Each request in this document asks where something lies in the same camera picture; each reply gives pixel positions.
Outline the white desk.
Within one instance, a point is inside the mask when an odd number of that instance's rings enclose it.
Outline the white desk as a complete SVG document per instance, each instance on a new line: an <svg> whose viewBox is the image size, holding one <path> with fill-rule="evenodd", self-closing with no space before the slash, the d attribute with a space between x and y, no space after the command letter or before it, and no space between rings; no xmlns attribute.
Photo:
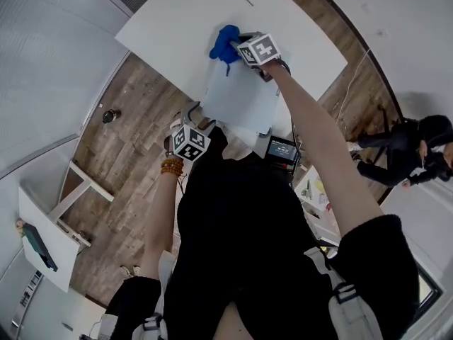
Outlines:
<svg viewBox="0 0 453 340"><path fill-rule="evenodd" d="M18 188L19 218L24 221L23 250L27 260L60 290L67 292L80 246L90 247L87 239L61 221L61 216L89 189L109 202L114 196L97 184L74 162L69 163L82 182L49 213L46 213L23 187Z"/></svg>

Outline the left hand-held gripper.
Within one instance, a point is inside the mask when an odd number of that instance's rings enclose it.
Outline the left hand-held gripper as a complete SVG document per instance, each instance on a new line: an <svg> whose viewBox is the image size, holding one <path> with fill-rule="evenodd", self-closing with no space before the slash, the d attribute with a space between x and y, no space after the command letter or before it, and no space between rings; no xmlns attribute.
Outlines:
<svg viewBox="0 0 453 340"><path fill-rule="evenodd" d="M167 157L195 162L207 151L211 139L204 134L210 134L217 121L205 118L196 125L190 115L199 106L199 101L186 104L180 113L181 125L173 126L164 133Z"/></svg>

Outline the dark teal box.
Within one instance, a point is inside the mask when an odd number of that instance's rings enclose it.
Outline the dark teal box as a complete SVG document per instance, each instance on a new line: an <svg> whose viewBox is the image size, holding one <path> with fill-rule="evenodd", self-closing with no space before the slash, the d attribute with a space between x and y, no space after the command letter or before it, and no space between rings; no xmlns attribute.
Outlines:
<svg viewBox="0 0 453 340"><path fill-rule="evenodd" d="M45 243L42 240L42 237L40 236L37 228L33 225L25 223L23 229L25 237L29 241L33 250L39 255L45 266L53 270L54 272L57 272L58 266L56 265L53 258L50 256L50 253L47 247L45 246Z"/></svg>

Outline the small white side table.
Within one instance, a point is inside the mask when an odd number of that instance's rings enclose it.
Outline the small white side table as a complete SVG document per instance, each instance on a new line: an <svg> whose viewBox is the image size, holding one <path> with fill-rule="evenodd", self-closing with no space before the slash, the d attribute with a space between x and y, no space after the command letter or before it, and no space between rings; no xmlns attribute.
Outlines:
<svg viewBox="0 0 453 340"><path fill-rule="evenodd" d="M302 202L306 221L315 238L332 247L338 247L340 232L323 183L311 166L295 186L294 192Z"/></svg>

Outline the light blue board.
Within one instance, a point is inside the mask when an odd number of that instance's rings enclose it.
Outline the light blue board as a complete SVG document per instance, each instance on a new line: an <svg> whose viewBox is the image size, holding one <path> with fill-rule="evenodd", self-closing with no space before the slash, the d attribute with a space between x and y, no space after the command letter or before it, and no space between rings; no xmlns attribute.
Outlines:
<svg viewBox="0 0 453 340"><path fill-rule="evenodd" d="M278 88L265 82L242 61L230 65L218 61L212 66L202 112L223 123L265 133L271 127Z"/></svg>

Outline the person's right forearm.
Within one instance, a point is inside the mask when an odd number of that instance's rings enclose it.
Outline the person's right forearm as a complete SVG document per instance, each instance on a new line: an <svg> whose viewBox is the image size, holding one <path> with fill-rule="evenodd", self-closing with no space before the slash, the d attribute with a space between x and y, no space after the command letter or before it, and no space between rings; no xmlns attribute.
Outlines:
<svg viewBox="0 0 453 340"><path fill-rule="evenodd" d="M333 208L341 236L382 216L382 209L356 169L335 120L279 63L262 66L275 81L304 148Z"/></svg>

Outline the dark framed window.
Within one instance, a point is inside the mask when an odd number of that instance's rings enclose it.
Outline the dark framed window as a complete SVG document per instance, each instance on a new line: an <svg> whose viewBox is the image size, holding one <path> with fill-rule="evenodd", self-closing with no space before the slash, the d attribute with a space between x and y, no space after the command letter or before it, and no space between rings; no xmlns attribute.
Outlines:
<svg viewBox="0 0 453 340"><path fill-rule="evenodd" d="M442 289L419 263L417 263L417 268L419 278L419 306L415 315L415 322L418 321L443 295Z"/></svg>

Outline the blue cloth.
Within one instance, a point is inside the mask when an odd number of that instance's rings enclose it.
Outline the blue cloth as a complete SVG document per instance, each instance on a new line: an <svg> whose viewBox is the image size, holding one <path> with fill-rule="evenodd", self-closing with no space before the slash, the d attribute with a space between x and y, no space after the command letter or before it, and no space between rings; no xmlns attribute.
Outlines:
<svg viewBox="0 0 453 340"><path fill-rule="evenodd" d="M220 60L226 64L226 76L229 75L230 65L241 60L240 54L231 44L231 42L241 44L239 35L240 30L237 26L224 26L219 31L214 47L209 52L211 60Z"/></svg>

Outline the person's left forearm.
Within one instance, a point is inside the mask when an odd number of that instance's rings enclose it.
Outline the person's left forearm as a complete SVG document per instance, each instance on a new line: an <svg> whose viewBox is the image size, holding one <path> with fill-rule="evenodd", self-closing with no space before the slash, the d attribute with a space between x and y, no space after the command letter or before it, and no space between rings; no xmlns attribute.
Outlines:
<svg viewBox="0 0 453 340"><path fill-rule="evenodd" d="M144 239L144 255L140 264L140 276L159 279L159 261L173 247L176 190L178 178L183 173L183 161L168 157L162 162L156 192L151 202Z"/></svg>

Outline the person's black clothing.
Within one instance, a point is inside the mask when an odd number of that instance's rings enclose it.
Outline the person's black clothing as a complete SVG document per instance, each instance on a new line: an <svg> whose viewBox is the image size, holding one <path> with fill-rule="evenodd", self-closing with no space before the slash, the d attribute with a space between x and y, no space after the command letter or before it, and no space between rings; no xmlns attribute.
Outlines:
<svg viewBox="0 0 453 340"><path fill-rule="evenodd" d="M160 296L169 340L213 340L229 304L253 340L338 340L331 280L306 255L317 242L298 197L272 169L224 159L221 129L210 141L178 206L181 244L168 287L125 280L108 306L117 317L111 340L132 340ZM400 340L419 307L418 268L400 218L353 229L328 264L371 307L384 340Z"/></svg>

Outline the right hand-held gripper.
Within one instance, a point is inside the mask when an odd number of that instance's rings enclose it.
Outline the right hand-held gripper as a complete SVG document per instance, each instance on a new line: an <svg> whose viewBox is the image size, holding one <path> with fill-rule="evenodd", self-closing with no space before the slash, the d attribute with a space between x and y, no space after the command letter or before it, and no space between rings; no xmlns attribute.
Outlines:
<svg viewBox="0 0 453 340"><path fill-rule="evenodd" d="M280 49L275 44L271 34L257 31L239 34L238 38L241 43L231 40L229 44L248 67L256 70L256 73L264 82L273 80L267 72L261 69L264 64L271 61L277 62L291 74L291 70L282 59Z"/></svg>

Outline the small recording monitor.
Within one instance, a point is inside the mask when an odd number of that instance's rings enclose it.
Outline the small recording monitor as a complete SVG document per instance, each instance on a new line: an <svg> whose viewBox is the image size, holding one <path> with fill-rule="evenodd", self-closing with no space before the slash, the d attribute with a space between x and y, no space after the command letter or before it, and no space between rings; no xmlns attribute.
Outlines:
<svg viewBox="0 0 453 340"><path fill-rule="evenodd" d="M271 135L265 151L265 160L271 164L294 166L299 158L296 144L284 138Z"/></svg>

